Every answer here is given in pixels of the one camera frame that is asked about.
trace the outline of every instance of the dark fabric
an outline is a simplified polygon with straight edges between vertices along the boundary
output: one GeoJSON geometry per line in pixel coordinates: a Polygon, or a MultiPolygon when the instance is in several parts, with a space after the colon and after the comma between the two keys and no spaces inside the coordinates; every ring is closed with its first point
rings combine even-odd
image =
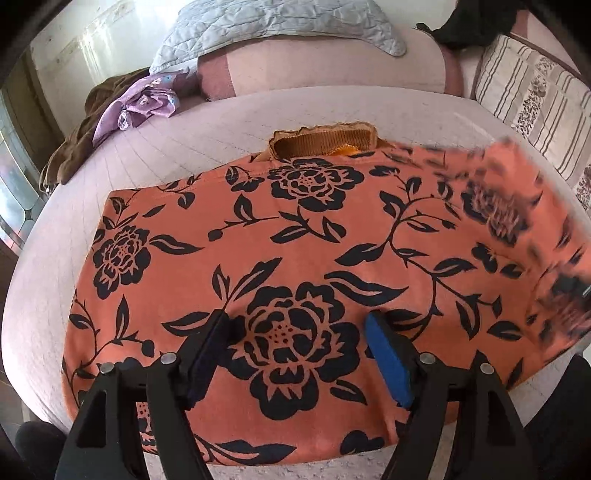
{"type": "Polygon", "coordinates": [[[58,183],[65,184],[70,181],[94,150],[92,138],[95,136],[96,126],[104,111],[131,85],[148,74],[146,68],[111,77],[90,91],[84,104],[85,119],[68,135],[41,172],[39,179],[41,190],[52,189],[58,183]]]}
{"type": "Polygon", "coordinates": [[[470,46],[486,47],[499,33],[508,34],[515,24],[520,0],[459,0],[447,22],[437,30],[417,24],[440,45],[452,50],[470,46]]]}
{"type": "Polygon", "coordinates": [[[0,425],[0,478],[2,480],[37,480],[19,457],[0,425]]]}
{"type": "Polygon", "coordinates": [[[583,480],[591,472],[591,367],[574,356],[558,386],[527,424],[539,480],[583,480]]]}
{"type": "Polygon", "coordinates": [[[14,444],[37,480],[53,480],[66,435],[51,423],[28,421],[18,429],[14,444]]]}

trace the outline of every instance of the white quilted bedspread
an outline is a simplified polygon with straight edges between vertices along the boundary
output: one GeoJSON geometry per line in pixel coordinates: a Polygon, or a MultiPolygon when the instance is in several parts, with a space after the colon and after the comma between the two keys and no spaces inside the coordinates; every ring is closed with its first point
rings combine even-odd
{"type": "Polygon", "coordinates": [[[178,13],[150,73],[272,35],[358,38],[399,57],[406,44],[373,0],[197,0],[178,13]]]}
{"type": "MultiPolygon", "coordinates": [[[[380,137],[410,143],[473,148],[506,136],[520,143],[573,215],[589,218],[560,175],[516,134],[472,100],[391,87],[308,87],[244,95],[217,102],[185,100],[170,119],[152,117],[139,128],[108,138],[41,213],[18,261],[2,325],[6,374],[23,401],[43,420],[67,430],[61,394],[61,355],[74,286],[92,243],[103,204],[116,189],[147,187],[210,170],[261,151],[278,129],[363,120],[380,137]]],[[[524,423],[554,390],[581,340],[511,392],[524,423]]],[[[444,429],[433,479],[442,478],[453,429],[444,429]]],[[[378,479],[389,447],[342,459],[291,466],[212,467],[217,480],[378,479]]],[[[152,479],[163,479],[150,456],[152,479]]]]}

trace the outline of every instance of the blue gripper pad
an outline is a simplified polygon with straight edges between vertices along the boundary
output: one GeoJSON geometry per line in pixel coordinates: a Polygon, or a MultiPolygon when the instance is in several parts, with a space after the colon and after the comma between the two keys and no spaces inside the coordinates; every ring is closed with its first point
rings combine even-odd
{"type": "Polygon", "coordinates": [[[410,388],[410,374],[390,345],[373,313],[365,319],[365,337],[390,395],[402,408],[408,410],[414,401],[410,388]]]}

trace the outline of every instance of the black cloth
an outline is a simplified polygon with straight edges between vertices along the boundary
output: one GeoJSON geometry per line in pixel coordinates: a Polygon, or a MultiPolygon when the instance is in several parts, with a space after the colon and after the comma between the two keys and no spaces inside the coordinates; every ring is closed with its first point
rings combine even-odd
{"type": "Polygon", "coordinates": [[[441,28],[431,30],[424,23],[417,24],[417,28],[451,50],[486,47],[499,33],[511,32],[517,11],[523,8],[520,0],[459,0],[452,16],[441,28]]]}
{"type": "Polygon", "coordinates": [[[0,426],[0,478],[2,480],[53,480],[66,435],[44,421],[20,426],[14,446],[0,426]]]}
{"type": "Polygon", "coordinates": [[[66,435],[51,423],[28,421],[17,431],[14,446],[37,480],[53,480],[66,435]]]}
{"type": "Polygon", "coordinates": [[[539,480],[591,478],[591,367],[575,355],[541,410],[525,427],[539,480]]]}

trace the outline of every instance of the orange floral garment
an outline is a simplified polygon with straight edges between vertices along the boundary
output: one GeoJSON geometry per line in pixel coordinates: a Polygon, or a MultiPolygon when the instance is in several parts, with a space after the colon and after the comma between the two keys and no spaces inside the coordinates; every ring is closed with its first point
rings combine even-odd
{"type": "MultiPolygon", "coordinates": [[[[484,352],[511,388],[589,330],[552,295],[559,273],[590,278],[591,255],[510,142],[246,157],[111,193],[72,304],[64,395],[74,417],[101,363],[149,365],[225,309],[231,344],[188,412],[206,460],[377,449],[408,416],[363,336],[370,310],[449,365],[484,352]]],[[[138,412],[155,453],[147,405],[138,412]]]]}

